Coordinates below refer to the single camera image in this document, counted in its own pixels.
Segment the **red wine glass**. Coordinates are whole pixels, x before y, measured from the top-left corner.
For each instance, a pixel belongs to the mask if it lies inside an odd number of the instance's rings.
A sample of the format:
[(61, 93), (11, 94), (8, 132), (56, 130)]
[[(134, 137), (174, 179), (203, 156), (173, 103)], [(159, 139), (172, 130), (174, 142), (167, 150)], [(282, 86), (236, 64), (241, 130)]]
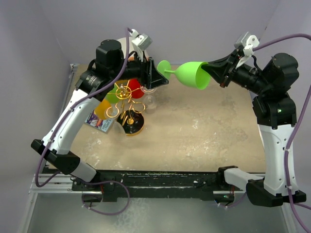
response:
[(143, 97), (144, 92), (141, 90), (141, 85), (137, 79), (130, 79), (128, 83), (128, 87), (132, 91), (133, 99), (139, 99)]

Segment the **orange wine glass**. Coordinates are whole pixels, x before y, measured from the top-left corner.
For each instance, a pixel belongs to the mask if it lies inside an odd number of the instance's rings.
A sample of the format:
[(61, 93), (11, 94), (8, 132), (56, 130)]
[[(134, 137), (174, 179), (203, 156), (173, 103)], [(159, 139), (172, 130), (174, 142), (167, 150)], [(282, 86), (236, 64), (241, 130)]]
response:
[(106, 111), (108, 108), (111, 107), (111, 104), (109, 101), (104, 99), (95, 109), (94, 114), (100, 119), (100, 120), (106, 120)]

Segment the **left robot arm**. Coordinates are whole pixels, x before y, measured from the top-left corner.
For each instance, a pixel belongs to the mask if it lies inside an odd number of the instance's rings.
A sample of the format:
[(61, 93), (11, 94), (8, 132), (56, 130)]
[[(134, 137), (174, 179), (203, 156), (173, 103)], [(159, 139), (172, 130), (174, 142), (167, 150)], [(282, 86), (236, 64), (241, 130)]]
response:
[(65, 175), (83, 180), (88, 190), (97, 189), (100, 178), (96, 176), (96, 169), (70, 151), (71, 145), (87, 116), (113, 89), (116, 81), (138, 79), (146, 89), (169, 83), (156, 70), (154, 60), (144, 54), (151, 42), (151, 39), (141, 36), (126, 39), (125, 46), (118, 40), (102, 41), (96, 48), (96, 58), (81, 74), (56, 124), (43, 139), (35, 139), (31, 143), (31, 148), (40, 154), (42, 160), (47, 160)]

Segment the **clear plastic wine glass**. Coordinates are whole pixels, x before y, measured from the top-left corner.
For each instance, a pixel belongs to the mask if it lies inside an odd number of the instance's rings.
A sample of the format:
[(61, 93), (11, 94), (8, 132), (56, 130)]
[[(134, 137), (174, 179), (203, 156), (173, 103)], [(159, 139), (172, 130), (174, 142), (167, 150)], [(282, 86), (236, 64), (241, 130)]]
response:
[(154, 96), (156, 89), (147, 89), (146, 87), (142, 87), (141, 90), (144, 93), (143, 103), (146, 107), (145, 112), (147, 114), (154, 113), (157, 107), (157, 101)]

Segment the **gold wine glass rack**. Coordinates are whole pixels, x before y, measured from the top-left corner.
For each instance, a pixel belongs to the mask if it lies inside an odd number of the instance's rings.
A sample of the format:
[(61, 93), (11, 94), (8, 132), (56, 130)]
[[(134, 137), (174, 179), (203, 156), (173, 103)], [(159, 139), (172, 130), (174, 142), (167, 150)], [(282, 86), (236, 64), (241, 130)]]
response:
[(114, 119), (122, 125), (126, 136), (139, 134), (145, 124), (143, 112), (146, 107), (143, 103), (143, 97), (139, 99), (132, 98), (132, 91), (128, 87), (129, 80), (117, 81), (112, 90), (116, 91), (119, 102), (111, 104), (106, 111), (106, 119)]

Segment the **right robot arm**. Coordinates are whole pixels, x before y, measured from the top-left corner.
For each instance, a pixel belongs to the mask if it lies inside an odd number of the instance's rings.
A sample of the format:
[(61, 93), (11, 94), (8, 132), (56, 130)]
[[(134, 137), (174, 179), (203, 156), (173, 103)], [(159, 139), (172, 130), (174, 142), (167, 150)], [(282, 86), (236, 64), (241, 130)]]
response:
[(221, 190), (233, 185), (245, 191), (257, 206), (305, 202), (307, 196), (295, 180), (290, 143), (298, 123), (296, 105), (288, 91), (299, 77), (298, 62), (289, 54), (278, 53), (260, 69), (257, 64), (239, 66), (240, 59), (235, 50), (225, 58), (202, 65), (202, 69), (221, 87), (236, 83), (255, 94), (252, 105), (263, 140), (266, 171), (260, 177), (236, 166), (221, 167), (216, 184)]

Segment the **green wine glass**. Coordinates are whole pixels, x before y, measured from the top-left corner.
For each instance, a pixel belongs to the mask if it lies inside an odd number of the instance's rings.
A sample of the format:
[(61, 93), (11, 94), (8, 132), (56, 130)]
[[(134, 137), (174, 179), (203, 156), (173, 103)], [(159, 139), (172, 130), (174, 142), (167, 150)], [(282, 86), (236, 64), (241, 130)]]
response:
[(170, 62), (162, 60), (157, 65), (157, 71), (168, 80), (171, 74), (174, 74), (184, 86), (204, 90), (209, 85), (211, 76), (202, 69), (203, 65), (208, 65), (208, 63), (192, 61), (184, 63), (173, 70)]
[(116, 95), (116, 91), (112, 90), (107, 93), (105, 96), (105, 99), (110, 103), (110, 104), (115, 104), (120, 101), (120, 99)]

